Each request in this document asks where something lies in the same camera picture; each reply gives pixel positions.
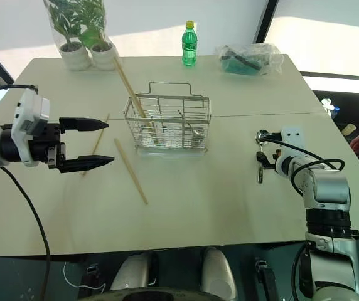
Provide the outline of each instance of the chopstick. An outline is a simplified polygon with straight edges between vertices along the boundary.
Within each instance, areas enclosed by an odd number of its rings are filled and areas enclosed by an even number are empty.
[[[146,117],[146,113],[144,112],[142,105],[138,99],[138,97],[136,96],[134,90],[132,89],[131,85],[129,84],[128,78],[126,77],[121,64],[119,63],[119,61],[117,60],[116,57],[114,57],[114,64],[117,67],[117,71],[119,73],[119,76],[121,77],[122,82],[124,83],[124,86],[126,87],[129,96],[131,97],[132,103],[134,104],[136,110],[138,111],[139,115],[142,118],[147,118]],[[148,128],[149,133],[152,136],[152,139],[154,141],[155,144],[158,144],[158,138],[156,135],[156,130],[154,129],[154,125],[151,122],[145,122],[145,126]]]
[[[137,179],[137,177],[136,177],[136,175],[135,175],[135,172],[134,172],[134,170],[132,169],[131,164],[129,163],[129,160],[128,160],[128,157],[127,157],[126,153],[125,153],[124,150],[122,149],[121,143],[119,142],[118,138],[114,138],[114,143],[115,143],[115,145],[117,146],[117,149],[118,149],[118,151],[119,151],[119,154],[121,155],[121,158],[122,158],[122,160],[124,161],[124,164],[125,164],[125,166],[127,167],[127,170],[128,170],[128,172],[129,172],[129,174],[131,175],[132,180],[134,181],[134,184],[135,184],[137,190],[139,191],[139,194],[141,195],[141,197],[142,197],[144,203],[145,203],[146,205],[148,205],[149,203],[148,203],[148,201],[147,201],[147,199],[146,199],[146,196],[145,196],[145,194],[144,194],[144,192],[143,192],[143,190],[142,190],[141,184],[139,183],[139,181],[138,181],[138,179]]]
[[[105,122],[107,123],[107,122],[109,121],[109,119],[110,119],[110,113],[107,114],[107,117],[106,117],[106,119],[105,119]],[[103,128],[103,129],[101,130],[101,132],[100,132],[99,138],[97,139],[97,142],[96,142],[96,144],[94,145],[92,155],[94,155],[94,154],[96,153],[97,148],[99,147],[99,143],[100,143],[100,140],[102,139],[102,136],[103,136],[103,133],[104,133],[104,129],[105,129],[105,128]],[[86,176],[86,173],[87,173],[87,171],[83,171],[83,172],[82,172],[82,177]]]

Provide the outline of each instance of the clear plastic bag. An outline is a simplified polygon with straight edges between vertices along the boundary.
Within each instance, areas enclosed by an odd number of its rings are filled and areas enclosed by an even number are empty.
[[[242,75],[281,74],[284,56],[273,44],[259,43],[250,46],[222,46],[216,49],[224,72]]]
[[[115,69],[117,49],[105,33],[104,0],[43,0],[58,51],[70,70],[94,65],[104,71]]]

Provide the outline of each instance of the white cable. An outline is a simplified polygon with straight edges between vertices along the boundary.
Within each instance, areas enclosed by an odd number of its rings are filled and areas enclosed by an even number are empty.
[[[105,283],[103,283],[101,286],[99,287],[88,287],[87,285],[75,285],[75,284],[72,284],[69,282],[69,280],[67,279],[67,276],[65,275],[65,266],[67,265],[67,263],[65,262],[64,263],[64,267],[62,268],[62,272],[64,274],[64,278],[65,278],[65,281],[71,286],[71,287],[75,287],[75,288],[81,288],[81,287],[84,287],[84,288],[89,288],[91,290],[100,290],[102,289],[102,291],[100,293],[103,293],[104,292],[104,289],[105,289]]]

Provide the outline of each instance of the white flower pot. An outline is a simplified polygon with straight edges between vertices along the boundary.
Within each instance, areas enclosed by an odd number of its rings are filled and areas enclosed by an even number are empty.
[[[114,71],[114,57],[119,60],[119,55],[114,44],[109,45],[111,45],[111,48],[107,51],[94,51],[94,48],[97,47],[97,45],[94,45],[90,50],[92,53],[94,65],[103,71]]]
[[[63,62],[71,71],[86,70],[90,66],[90,58],[86,48],[79,42],[73,42],[72,44],[80,45],[80,48],[75,51],[63,51],[66,44],[60,47]]]

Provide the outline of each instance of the black cable cord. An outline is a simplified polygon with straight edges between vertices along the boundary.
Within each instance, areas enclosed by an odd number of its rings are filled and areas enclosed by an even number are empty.
[[[299,261],[299,257],[301,256],[302,252],[305,250],[305,243],[298,249],[298,252],[294,258],[294,261],[292,262],[292,268],[291,268],[291,292],[292,297],[294,298],[294,301],[299,301],[297,296],[297,288],[295,286],[295,278],[297,273],[297,264]]]
[[[298,146],[295,146],[295,145],[292,145],[292,144],[288,144],[288,143],[285,143],[283,141],[278,141],[278,140],[274,140],[274,139],[268,139],[268,138],[260,138],[260,141],[268,141],[268,142],[271,142],[271,143],[275,143],[275,144],[279,144],[279,145],[283,145],[283,146],[286,146],[286,147],[289,147],[290,149],[295,149],[296,151],[299,151],[299,152],[303,152],[304,154],[307,154],[311,157],[314,157],[315,159],[317,160],[323,160],[322,157],[314,154],[313,152],[308,152],[307,150],[305,149],[302,149]],[[330,164],[330,163],[327,163],[327,165],[332,168],[332,169],[337,169],[334,165]]]
[[[344,166],[345,166],[345,162],[343,160],[341,160],[341,159],[321,159],[321,160],[317,160],[317,161],[313,161],[313,162],[301,165],[291,174],[291,177],[290,177],[291,185],[293,186],[293,188],[296,190],[296,192],[300,196],[303,196],[303,193],[301,192],[301,190],[299,190],[299,188],[295,184],[295,177],[296,177],[297,173],[299,173],[304,168],[307,168],[309,166],[313,166],[313,165],[321,164],[321,163],[328,164],[329,162],[338,162],[338,163],[340,163],[340,167],[338,168],[339,171],[342,171]]]
[[[8,89],[30,89],[38,94],[39,89],[34,85],[3,85],[0,86],[0,90],[8,90]]]
[[[14,182],[14,184],[16,185],[16,187],[19,189],[19,191],[21,192],[21,194],[24,196],[24,198],[27,200],[29,207],[31,209],[31,212],[33,213],[33,215],[35,216],[37,225],[39,226],[40,232],[41,232],[41,237],[43,239],[44,242],[44,246],[46,248],[46,272],[44,275],[44,280],[43,280],[43,284],[41,286],[41,292],[40,292],[40,300],[44,300],[45,299],[45,295],[46,295],[46,288],[47,288],[47,282],[48,282],[48,274],[50,273],[50,265],[51,265],[51,256],[50,256],[50,247],[48,246],[48,242],[47,242],[47,237],[46,237],[46,233],[44,232],[44,228],[43,225],[41,224],[40,218],[36,212],[35,207],[33,206],[29,196],[27,195],[27,193],[24,191],[24,189],[22,188],[22,186],[19,184],[18,180],[14,177],[14,175],[7,170],[5,167],[0,167],[10,178],[11,180]]]

